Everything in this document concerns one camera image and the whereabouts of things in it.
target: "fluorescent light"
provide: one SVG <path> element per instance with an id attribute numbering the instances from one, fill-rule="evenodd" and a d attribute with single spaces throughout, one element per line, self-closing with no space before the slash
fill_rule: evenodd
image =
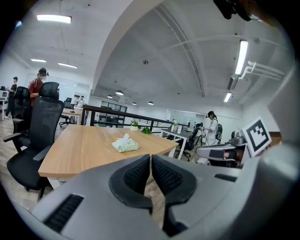
<path id="1" fill-rule="evenodd" d="M 59 62 L 58 65 L 62 65 L 62 66 L 70 67 L 70 68 L 77 68 L 76 66 L 68 65 L 65 63 L 61 63 L 61 62 Z"/>
<path id="2" fill-rule="evenodd" d="M 116 91 L 116 94 L 121 95 L 121 96 L 124 95 L 124 93 L 120 90 Z"/>
<path id="3" fill-rule="evenodd" d="M 232 93 L 231 92 L 228 92 L 225 99 L 224 99 L 224 102 L 227 103 L 229 98 L 231 97 Z"/>
<path id="4" fill-rule="evenodd" d="M 243 40 L 240 42 L 240 54 L 239 54 L 239 60 L 238 65 L 236 66 L 235 74 L 240 75 L 244 66 L 246 54 L 248 49 L 248 42 Z"/>
<path id="5" fill-rule="evenodd" d="M 61 15 L 37 15 L 39 21 L 54 21 L 60 23 L 71 23 L 71 17 Z"/>
<path id="6" fill-rule="evenodd" d="M 46 60 L 41 60 L 41 59 L 31 59 L 33 62 L 46 62 Z"/>

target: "wooden table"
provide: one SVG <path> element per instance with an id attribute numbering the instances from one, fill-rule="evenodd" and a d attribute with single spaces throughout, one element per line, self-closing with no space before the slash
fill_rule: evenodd
<path id="1" fill-rule="evenodd" d="M 79 125 L 83 110 L 82 109 L 74 109 L 73 110 L 74 112 L 71 112 L 71 111 L 72 111 L 72 109 L 64 108 L 64 110 L 62 110 L 62 115 L 66 115 L 69 117 L 77 117 L 77 125 Z"/>
<path id="2" fill-rule="evenodd" d="M 139 143 L 138 150 L 119 153 L 112 142 L 125 133 Z M 38 173 L 53 188 L 84 170 L 144 154 L 172 156 L 178 143 L 157 135 L 132 132 L 125 128 L 68 125 L 47 153 Z"/>

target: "backpack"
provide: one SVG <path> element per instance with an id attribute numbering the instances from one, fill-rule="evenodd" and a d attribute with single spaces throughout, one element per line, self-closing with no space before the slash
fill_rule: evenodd
<path id="1" fill-rule="evenodd" d="M 216 139 L 221 141 L 221 138 L 222 138 L 222 133 L 223 133 L 223 127 L 222 127 L 222 124 L 219 124 L 217 125 L 217 134 L 216 134 Z"/>

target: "floor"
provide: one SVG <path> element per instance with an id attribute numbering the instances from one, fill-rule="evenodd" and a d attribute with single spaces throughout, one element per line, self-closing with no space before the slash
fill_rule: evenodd
<path id="1" fill-rule="evenodd" d="M 62 128 L 57 127 L 55 133 L 55 139 L 61 134 L 61 132 L 66 128 L 66 125 L 63 125 Z M 13 133 L 13 123 L 11 117 L 5 119 L 4 121 L 0 120 L 0 139 L 3 137 L 10 135 Z M 195 153 L 195 149 L 191 151 L 191 164 L 195 164 L 195 162 L 199 159 L 199 157 Z M 5 188 L 8 196 L 11 201 L 22 205 L 27 210 L 31 211 L 38 201 L 38 191 L 30 190 L 27 192 L 23 186 L 17 183 L 13 177 L 10 175 L 6 168 L 6 162 L 14 155 L 17 151 L 14 147 L 12 141 L 4 143 L 0 140 L 0 181 Z M 182 155 L 182 161 L 187 161 L 187 158 Z M 52 189 L 47 187 L 45 189 L 44 195 L 50 193 Z M 164 219 L 164 211 L 165 211 L 165 198 L 162 192 L 160 191 L 158 185 L 154 181 L 152 175 L 150 175 L 147 185 L 145 188 L 144 195 L 146 197 L 151 198 L 153 204 L 153 212 L 152 217 L 153 220 L 159 225 L 161 228 L 163 225 Z"/>

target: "chair armrest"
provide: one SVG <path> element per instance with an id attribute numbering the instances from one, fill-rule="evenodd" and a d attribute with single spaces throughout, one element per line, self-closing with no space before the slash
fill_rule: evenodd
<path id="1" fill-rule="evenodd" d="M 46 157 L 48 151 L 50 150 L 51 145 L 49 145 L 48 147 L 44 148 L 41 152 L 39 152 L 36 156 L 33 157 L 33 160 L 35 161 L 42 161 L 44 160 L 44 158 Z"/>
<path id="2" fill-rule="evenodd" d="M 13 119 L 14 123 L 20 123 L 20 122 L 23 122 L 23 121 L 24 121 L 23 119 L 18 119 L 18 118 Z"/>
<path id="3" fill-rule="evenodd" d="M 11 135 L 8 135 L 6 137 L 3 138 L 3 142 L 8 142 L 10 140 L 14 140 L 14 139 L 17 139 L 21 136 L 22 134 L 21 133 L 14 133 L 14 134 L 11 134 Z"/>

